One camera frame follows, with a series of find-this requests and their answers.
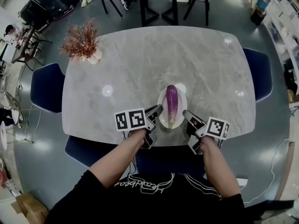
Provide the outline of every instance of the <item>navy blue chair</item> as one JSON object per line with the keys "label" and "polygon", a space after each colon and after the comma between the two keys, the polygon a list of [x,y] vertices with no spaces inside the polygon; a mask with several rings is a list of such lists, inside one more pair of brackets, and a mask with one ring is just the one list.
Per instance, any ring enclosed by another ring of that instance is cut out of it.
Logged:
{"label": "navy blue chair", "polygon": [[116,146],[69,136],[64,151],[68,156],[89,168]]}
{"label": "navy blue chair", "polygon": [[192,177],[205,174],[203,155],[195,155],[187,145],[139,149],[136,166],[139,173],[184,173]]}
{"label": "navy blue chair", "polygon": [[62,92],[65,75],[57,63],[43,66],[33,72],[30,100],[32,104],[49,113],[62,110]]}
{"label": "navy blue chair", "polygon": [[263,52],[243,48],[252,75],[256,102],[259,102],[269,95],[273,90],[272,73],[270,61]]}
{"label": "navy blue chair", "polygon": [[[69,136],[64,150],[71,158],[90,167],[116,146]],[[139,173],[187,173],[197,177],[205,172],[202,155],[194,155],[188,146],[140,149],[136,165]]]}

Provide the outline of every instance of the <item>small table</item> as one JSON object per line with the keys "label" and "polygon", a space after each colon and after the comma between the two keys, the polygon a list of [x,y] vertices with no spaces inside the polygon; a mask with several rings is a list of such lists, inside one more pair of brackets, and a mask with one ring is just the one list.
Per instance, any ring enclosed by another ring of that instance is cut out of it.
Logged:
{"label": "small table", "polygon": [[[28,48],[28,45],[29,45],[29,42],[30,42],[30,39],[34,37],[35,39],[37,39],[38,42],[35,42],[35,44],[33,45],[33,48],[32,48],[32,52],[31,54],[26,54],[26,49]],[[40,63],[41,65],[44,65],[42,64],[39,60],[37,60],[35,57],[34,57],[34,54],[36,52],[36,50],[38,49],[38,44],[39,42],[49,42],[49,43],[52,43],[48,40],[42,40],[42,39],[39,39],[38,36],[36,35],[35,33],[35,28],[31,28],[30,30],[28,30],[26,32],[26,34],[24,34],[23,36],[23,39],[24,41],[22,42],[22,45],[21,47],[19,47],[18,49],[15,50],[15,53],[14,53],[14,56],[13,56],[13,59],[11,61],[11,63],[16,63],[16,62],[21,62],[21,63],[25,63],[26,66],[31,70],[33,71],[33,69],[31,69],[28,64],[27,64],[27,61],[29,61],[30,59],[34,59],[35,61],[37,61],[38,63]]]}
{"label": "small table", "polygon": [[[69,62],[62,98],[66,134],[119,144],[114,113],[150,108],[168,85],[178,83],[186,87],[188,110],[206,121],[227,120],[229,138],[253,131],[254,87],[234,35],[181,26],[135,28],[102,36],[99,49],[104,55],[95,65]],[[186,144],[186,125],[168,131],[157,121],[155,145]]]}
{"label": "small table", "polygon": [[[140,0],[140,7],[141,7],[141,22],[142,26],[145,27],[155,19],[159,17],[159,14],[152,9],[149,8],[148,0]],[[145,19],[145,10],[148,10],[149,12],[153,13],[154,16],[152,16],[149,19]],[[169,18],[167,15],[173,12],[173,18]],[[162,18],[164,18],[166,21],[168,21],[170,24],[177,26],[178,25],[178,4],[177,0],[172,0],[172,7],[162,13]]]}

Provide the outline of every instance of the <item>eggplant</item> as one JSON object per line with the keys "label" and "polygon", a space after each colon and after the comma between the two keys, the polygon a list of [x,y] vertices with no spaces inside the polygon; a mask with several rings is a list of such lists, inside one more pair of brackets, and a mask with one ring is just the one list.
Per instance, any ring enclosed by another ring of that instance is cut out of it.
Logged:
{"label": "eggplant", "polygon": [[178,90],[172,84],[166,89],[166,99],[168,106],[168,125],[171,129],[178,112]]}

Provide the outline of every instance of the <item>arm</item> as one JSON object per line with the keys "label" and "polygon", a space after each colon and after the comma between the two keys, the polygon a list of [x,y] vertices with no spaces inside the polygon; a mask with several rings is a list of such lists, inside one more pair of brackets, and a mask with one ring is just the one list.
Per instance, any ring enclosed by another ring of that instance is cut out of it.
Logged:
{"label": "arm", "polygon": [[223,198],[240,194],[239,183],[214,140],[205,136],[201,141],[200,150],[203,153],[208,181]]}
{"label": "arm", "polygon": [[24,29],[21,28],[21,33],[20,33],[20,37],[19,37],[19,39],[22,39],[22,38],[23,38],[23,35],[24,35]]}
{"label": "arm", "polygon": [[143,145],[145,134],[145,129],[132,132],[126,140],[89,168],[105,188],[109,188],[118,182],[139,148]]}

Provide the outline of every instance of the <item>cardboard box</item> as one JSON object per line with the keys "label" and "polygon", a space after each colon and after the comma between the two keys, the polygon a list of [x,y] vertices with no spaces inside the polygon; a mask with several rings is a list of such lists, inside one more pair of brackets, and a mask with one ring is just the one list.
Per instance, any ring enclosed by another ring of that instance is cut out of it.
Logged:
{"label": "cardboard box", "polygon": [[16,196],[11,206],[16,213],[23,213],[30,224],[43,224],[48,215],[47,208],[29,193]]}

